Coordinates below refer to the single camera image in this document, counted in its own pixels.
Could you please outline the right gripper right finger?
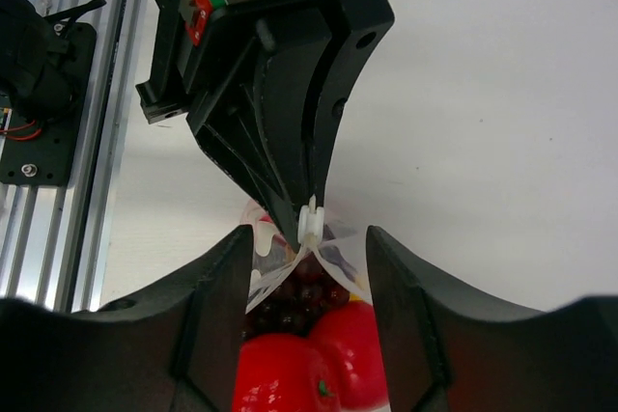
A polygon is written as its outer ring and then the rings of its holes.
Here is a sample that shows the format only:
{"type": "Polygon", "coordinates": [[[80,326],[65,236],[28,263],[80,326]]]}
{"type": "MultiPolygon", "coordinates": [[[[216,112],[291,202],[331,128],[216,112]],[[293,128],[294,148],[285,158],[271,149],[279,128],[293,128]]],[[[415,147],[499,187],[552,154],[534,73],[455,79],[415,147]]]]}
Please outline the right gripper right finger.
{"type": "Polygon", "coordinates": [[[492,296],[366,233],[379,342],[394,411],[613,411],[617,300],[543,313],[492,296]]]}

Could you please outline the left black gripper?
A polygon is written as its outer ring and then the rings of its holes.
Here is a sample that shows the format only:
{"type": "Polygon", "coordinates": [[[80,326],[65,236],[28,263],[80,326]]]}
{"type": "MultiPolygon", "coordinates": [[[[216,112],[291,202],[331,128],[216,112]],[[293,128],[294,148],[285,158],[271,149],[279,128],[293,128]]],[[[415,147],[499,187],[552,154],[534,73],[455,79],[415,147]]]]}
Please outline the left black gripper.
{"type": "Polygon", "coordinates": [[[187,116],[200,149],[295,250],[300,209],[324,205],[352,89],[395,20],[388,0],[305,9],[325,1],[155,0],[151,74],[136,87],[151,124],[203,92],[187,116]]]}

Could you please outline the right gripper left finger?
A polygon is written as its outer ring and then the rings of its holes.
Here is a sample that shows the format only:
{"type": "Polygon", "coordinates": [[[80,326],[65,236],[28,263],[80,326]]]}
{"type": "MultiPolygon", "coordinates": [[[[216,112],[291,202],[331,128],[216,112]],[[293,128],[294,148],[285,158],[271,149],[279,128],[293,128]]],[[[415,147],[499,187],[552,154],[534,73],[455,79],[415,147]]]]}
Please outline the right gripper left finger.
{"type": "Polygon", "coordinates": [[[252,230],[240,226],[95,312],[3,299],[2,409],[230,410],[252,253],[252,230]]]}

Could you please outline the small red tomato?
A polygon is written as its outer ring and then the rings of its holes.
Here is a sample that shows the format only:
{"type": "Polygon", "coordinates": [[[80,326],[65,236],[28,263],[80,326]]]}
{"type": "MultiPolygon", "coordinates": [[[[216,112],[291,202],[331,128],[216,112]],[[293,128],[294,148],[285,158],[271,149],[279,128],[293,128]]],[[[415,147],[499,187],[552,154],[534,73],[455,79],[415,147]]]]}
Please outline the small red tomato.
{"type": "Polygon", "coordinates": [[[372,305],[354,300],[322,316],[309,333],[330,360],[341,405],[371,411],[388,404],[387,382],[372,305]]]}

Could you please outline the dark grape bunch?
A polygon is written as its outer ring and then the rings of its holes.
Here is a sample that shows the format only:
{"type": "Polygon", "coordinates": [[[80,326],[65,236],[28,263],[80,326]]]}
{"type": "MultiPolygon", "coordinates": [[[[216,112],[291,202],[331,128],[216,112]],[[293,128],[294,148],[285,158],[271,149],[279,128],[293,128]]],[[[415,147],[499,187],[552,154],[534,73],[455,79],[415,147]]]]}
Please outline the dark grape bunch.
{"type": "Polygon", "coordinates": [[[317,321],[350,301],[350,292],[326,273],[313,254],[245,316],[244,342],[267,333],[306,336],[317,321]]]}

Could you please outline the clear dotted zip bag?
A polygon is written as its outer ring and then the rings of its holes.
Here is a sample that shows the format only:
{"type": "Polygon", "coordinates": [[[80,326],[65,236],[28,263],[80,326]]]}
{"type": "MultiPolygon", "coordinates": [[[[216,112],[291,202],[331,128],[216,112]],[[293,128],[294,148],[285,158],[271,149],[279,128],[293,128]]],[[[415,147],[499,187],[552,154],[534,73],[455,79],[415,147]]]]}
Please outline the clear dotted zip bag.
{"type": "Polygon", "coordinates": [[[328,312],[360,300],[372,301],[363,239],[328,212],[316,248],[295,251],[266,211],[249,202],[240,218],[250,225],[254,249],[242,335],[307,335],[328,312]]]}

